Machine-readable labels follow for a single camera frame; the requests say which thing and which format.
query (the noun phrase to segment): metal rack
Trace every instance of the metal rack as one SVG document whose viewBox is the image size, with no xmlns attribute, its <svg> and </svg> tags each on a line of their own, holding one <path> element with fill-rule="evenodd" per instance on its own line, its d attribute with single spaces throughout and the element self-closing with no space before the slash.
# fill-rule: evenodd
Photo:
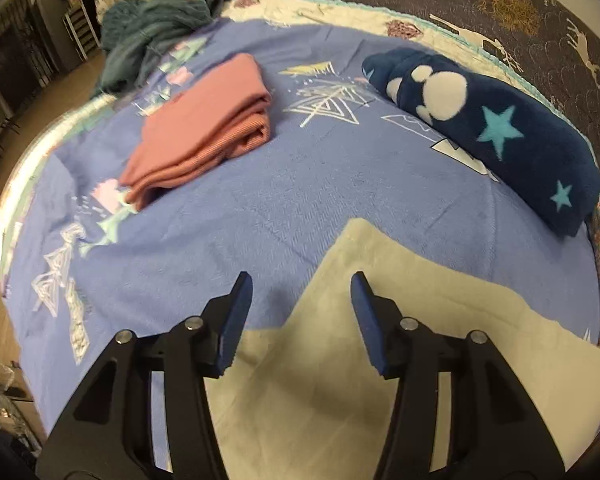
<svg viewBox="0 0 600 480">
<path fill-rule="evenodd" d="M 86 61 L 97 52 L 100 42 L 82 5 L 71 8 L 64 15 L 64 25 L 82 60 Z"/>
<path fill-rule="evenodd" d="M 41 88 L 48 86 L 58 74 L 58 70 L 44 47 L 31 11 L 29 0 L 9 0 L 0 8 L 0 40 L 5 34 L 16 35 L 17 41 L 24 51 L 26 63 L 32 69 L 39 83 L 39 88 L 22 103 L 22 107 L 25 107 Z"/>
</svg>

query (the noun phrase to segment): blue blanket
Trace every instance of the blue blanket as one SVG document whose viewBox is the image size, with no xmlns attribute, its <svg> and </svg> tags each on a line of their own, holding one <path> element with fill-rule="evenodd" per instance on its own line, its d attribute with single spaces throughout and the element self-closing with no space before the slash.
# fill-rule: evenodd
<svg viewBox="0 0 600 480">
<path fill-rule="evenodd" d="M 575 236 L 593 211 L 600 172 L 589 145 L 533 97 L 412 48 L 369 56 L 363 71 L 401 110 L 483 161 L 556 234 Z"/>
<path fill-rule="evenodd" d="M 117 330 L 164 332 L 230 290 L 241 270 L 254 284 L 247 329 L 280 327 L 355 217 L 597 339 L 586 229 L 556 237 L 481 161 L 365 80 L 363 59 L 403 40 L 261 21 L 215 22 L 200 38 L 201 53 L 184 66 L 164 59 L 173 73 L 154 73 L 113 116 L 58 148 L 40 176 L 6 304 L 48 430 Z M 116 179 L 144 115 L 237 52 L 254 56 L 272 93 L 272 139 L 133 214 Z"/>
</svg>

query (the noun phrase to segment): blue gripper pad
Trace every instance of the blue gripper pad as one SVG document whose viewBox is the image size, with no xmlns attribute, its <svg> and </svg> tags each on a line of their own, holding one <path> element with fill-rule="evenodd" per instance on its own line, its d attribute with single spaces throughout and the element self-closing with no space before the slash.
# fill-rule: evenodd
<svg viewBox="0 0 600 480">
<path fill-rule="evenodd" d="M 251 307 L 253 297 L 253 280 L 246 272 L 241 272 L 229 293 L 231 309 L 220 333 L 218 358 L 216 366 L 222 375 L 234 362 L 235 349 L 238 347 L 244 323 Z"/>
<path fill-rule="evenodd" d="M 351 303 L 365 342 L 366 353 L 373 367 L 380 375 L 387 372 L 384 357 L 384 336 L 373 307 L 374 293 L 364 273 L 359 270 L 351 277 Z"/>
</svg>

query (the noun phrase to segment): metal screw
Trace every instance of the metal screw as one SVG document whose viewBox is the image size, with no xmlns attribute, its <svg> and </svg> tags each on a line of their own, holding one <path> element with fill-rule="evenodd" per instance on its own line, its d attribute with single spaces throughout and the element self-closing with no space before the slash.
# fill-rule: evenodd
<svg viewBox="0 0 600 480">
<path fill-rule="evenodd" d="M 407 332 L 412 332 L 416 330 L 418 327 L 418 321 L 413 319 L 413 317 L 403 317 L 400 320 L 400 328 L 406 330 Z"/>
<path fill-rule="evenodd" d="M 187 330 L 198 330 L 204 323 L 205 321 L 200 316 L 191 316 L 184 322 L 184 326 L 187 327 Z"/>
<path fill-rule="evenodd" d="M 487 337 L 487 335 L 481 330 L 474 330 L 473 332 L 471 332 L 471 341 L 478 345 L 483 345 L 488 340 L 489 338 Z"/>
<path fill-rule="evenodd" d="M 131 341 L 131 338 L 134 336 L 134 333 L 131 330 L 121 330 L 116 334 L 116 343 L 123 345 L 124 343 L 128 343 Z"/>
</svg>

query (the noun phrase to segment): pink print pattern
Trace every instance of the pink print pattern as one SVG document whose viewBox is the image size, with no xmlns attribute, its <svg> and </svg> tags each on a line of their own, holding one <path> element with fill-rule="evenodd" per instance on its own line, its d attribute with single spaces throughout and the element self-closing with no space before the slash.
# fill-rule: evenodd
<svg viewBox="0 0 600 480">
<path fill-rule="evenodd" d="M 260 0 L 234 0 L 234 7 L 238 9 L 246 9 L 260 3 Z"/>
<path fill-rule="evenodd" d="M 101 184 L 91 192 L 91 196 L 94 197 L 103 208 L 110 213 L 115 213 L 120 209 L 120 200 L 118 199 L 118 181 L 115 178 L 110 178 Z"/>
<path fill-rule="evenodd" d="M 404 40 L 412 40 L 422 36 L 422 31 L 410 22 L 402 22 L 401 20 L 392 20 L 386 24 L 386 34 L 391 38 L 403 38 Z"/>
<path fill-rule="evenodd" d="M 175 72 L 171 72 L 167 76 L 167 83 L 169 83 L 170 85 L 182 86 L 192 77 L 193 74 L 189 72 L 189 70 L 187 70 L 187 67 L 181 66 Z"/>
</svg>

